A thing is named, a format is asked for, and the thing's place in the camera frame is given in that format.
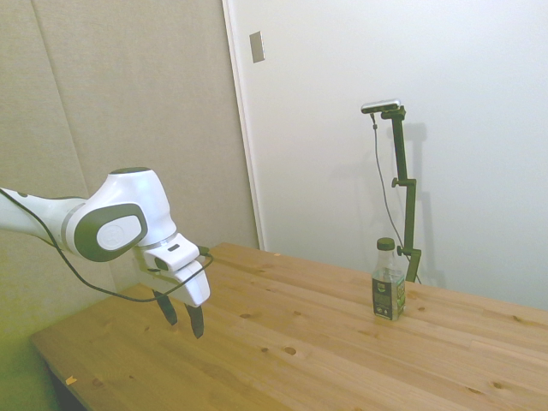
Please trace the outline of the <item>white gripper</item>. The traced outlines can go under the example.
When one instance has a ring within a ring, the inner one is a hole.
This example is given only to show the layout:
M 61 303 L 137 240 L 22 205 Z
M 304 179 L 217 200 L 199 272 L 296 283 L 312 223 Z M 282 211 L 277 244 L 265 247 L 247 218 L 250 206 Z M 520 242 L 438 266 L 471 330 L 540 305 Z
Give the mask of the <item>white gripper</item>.
M 205 322 L 200 307 L 211 295 L 204 266 L 197 260 L 198 250 L 134 249 L 140 281 L 155 289 L 154 298 L 170 325 L 177 324 L 177 314 L 169 296 L 184 302 L 194 336 L 204 335 Z

